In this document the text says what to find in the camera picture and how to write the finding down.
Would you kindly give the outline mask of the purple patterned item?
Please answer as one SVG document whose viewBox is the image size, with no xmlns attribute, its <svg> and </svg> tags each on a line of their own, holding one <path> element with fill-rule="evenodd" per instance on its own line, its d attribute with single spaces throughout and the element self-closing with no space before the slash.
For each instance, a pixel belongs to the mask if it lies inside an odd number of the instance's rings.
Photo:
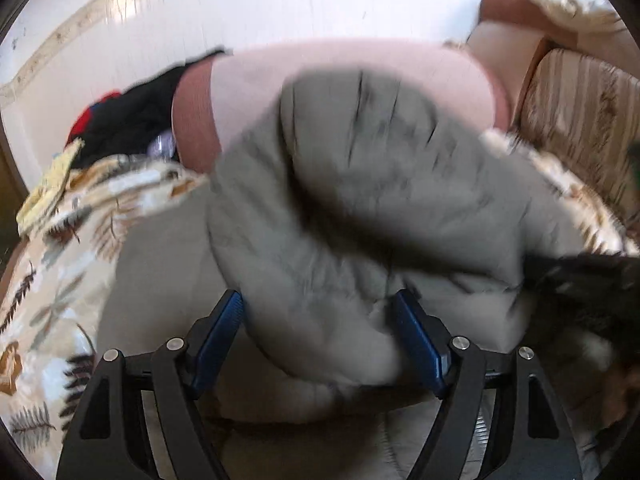
<svg viewBox="0 0 640 480">
<path fill-rule="evenodd" d="M 146 154 L 154 159 L 178 160 L 177 143 L 170 129 L 160 133 L 148 146 Z"/>
</svg>

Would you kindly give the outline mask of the striped floral quilted bedding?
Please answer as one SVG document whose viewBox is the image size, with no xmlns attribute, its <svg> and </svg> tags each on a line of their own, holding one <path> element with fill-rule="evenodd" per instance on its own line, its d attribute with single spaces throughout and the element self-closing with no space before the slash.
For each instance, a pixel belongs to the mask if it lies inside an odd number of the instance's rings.
<svg viewBox="0 0 640 480">
<path fill-rule="evenodd" d="M 639 233 L 639 183 L 628 150 L 639 142 L 639 81 L 566 49 L 538 63 L 521 110 L 520 135 L 595 190 L 623 226 Z"/>
</svg>

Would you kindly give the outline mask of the black garment pile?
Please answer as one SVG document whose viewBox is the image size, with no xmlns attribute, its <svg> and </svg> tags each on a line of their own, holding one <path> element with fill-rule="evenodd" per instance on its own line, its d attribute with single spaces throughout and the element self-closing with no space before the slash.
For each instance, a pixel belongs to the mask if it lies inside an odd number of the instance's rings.
<svg viewBox="0 0 640 480">
<path fill-rule="evenodd" d="M 73 161 L 75 170 L 87 169 L 105 157 L 142 155 L 149 144 L 171 126 L 172 100 L 182 76 L 192 65 L 225 55 L 216 48 L 193 61 L 177 64 L 140 82 L 94 111 L 88 128 L 78 138 L 85 141 Z"/>
</svg>

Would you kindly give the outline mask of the cream leaf-pattern fleece blanket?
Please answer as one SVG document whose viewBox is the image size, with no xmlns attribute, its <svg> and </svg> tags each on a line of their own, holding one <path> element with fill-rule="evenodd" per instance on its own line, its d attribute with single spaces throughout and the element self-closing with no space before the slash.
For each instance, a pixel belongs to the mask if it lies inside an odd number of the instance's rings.
<svg viewBox="0 0 640 480">
<path fill-rule="evenodd" d="M 71 169 L 50 216 L 6 269 L 1 420 L 41 478 L 58 469 L 128 231 L 178 206 L 205 181 L 178 162 L 125 155 Z"/>
</svg>

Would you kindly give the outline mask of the yellow patterned cloth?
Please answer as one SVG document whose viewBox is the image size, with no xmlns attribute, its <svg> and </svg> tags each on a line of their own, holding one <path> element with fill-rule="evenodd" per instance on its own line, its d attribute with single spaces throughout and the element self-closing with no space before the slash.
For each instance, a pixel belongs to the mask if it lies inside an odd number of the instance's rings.
<svg viewBox="0 0 640 480">
<path fill-rule="evenodd" d="M 36 187 L 29 193 L 15 220 L 20 237 L 29 237 L 33 230 L 50 216 L 64 192 L 73 161 L 84 147 L 85 141 L 77 138 L 52 160 Z"/>
</svg>

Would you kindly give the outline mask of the olive quilted hooded jacket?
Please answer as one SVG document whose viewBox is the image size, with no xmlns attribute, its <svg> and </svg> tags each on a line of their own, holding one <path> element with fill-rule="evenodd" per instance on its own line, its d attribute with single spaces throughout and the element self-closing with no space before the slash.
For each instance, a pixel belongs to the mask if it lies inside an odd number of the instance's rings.
<svg viewBox="0 0 640 480">
<path fill-rule="evenodd" d="M 437 412 L 390 327 L 390 297 L 511 351 L 531 254 L 577 252 L 544 179 L 408 87 L 370 80 L 325 120 L 294 106 L 231 145 L 209 181 L 120 252 L 100 350 L 156 349 L 227 289 L 246 324 L 203 398 L 233 479 L 402 479 Z"/>
</svg>

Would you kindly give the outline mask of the pink quilted bolster pillow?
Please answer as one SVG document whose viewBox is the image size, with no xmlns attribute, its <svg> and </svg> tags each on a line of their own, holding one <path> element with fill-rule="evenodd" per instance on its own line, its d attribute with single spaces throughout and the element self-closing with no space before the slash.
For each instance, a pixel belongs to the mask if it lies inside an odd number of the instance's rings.
<svg viewBox="0 0 640 480">
<path fill-rule="evenodd" d="M 408 87 L 475 131 L 506 129 L 504 84 L 466 47 L 405 40 L 321 40 L 221 54 L 189 67 L 171 128 L 186 169 L 209 174 L 264 116 L 299 106 L 330 120 L 355 107 L 370 80 Z"/>
</svg>

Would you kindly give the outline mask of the red garment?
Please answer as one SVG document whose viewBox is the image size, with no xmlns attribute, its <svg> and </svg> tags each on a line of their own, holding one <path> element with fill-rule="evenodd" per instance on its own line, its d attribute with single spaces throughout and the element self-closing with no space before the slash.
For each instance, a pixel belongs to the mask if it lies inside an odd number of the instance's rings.
<svg viewBox="0 0 640 480">
<path fill-rule="evenodd" d="M 76 122 L 74 122 L 74 124 L 72 125 L 72 128 L 70 128 L 70 133 L 68 134 L 65 144 L 64 146 L 70 145 L 73 140 L 75 140 L 76 138 L 78 138 L 78 136 L 81 135 L 81 133 L 84 133 L 86 131 L 86 129 L 88 128 L 88 125 L 91 122 L 91 119 L 94 116 L 94 111 L 100 107 L 103 103 L 112 100 L 112 99 L 116 99 L 118 98 L 120 95 L 122 94 L 122 92 L 120 91 L 112 91 L 112 92 L 108 92 L 107 94 L 104 94 L 104 96 L 101 96 L 101 99 L 99 99 L 99 101 L 96 101 L 94 103 L 92 103 L 91 105 L 89 105 L 76 119 Z"/>
</svg>

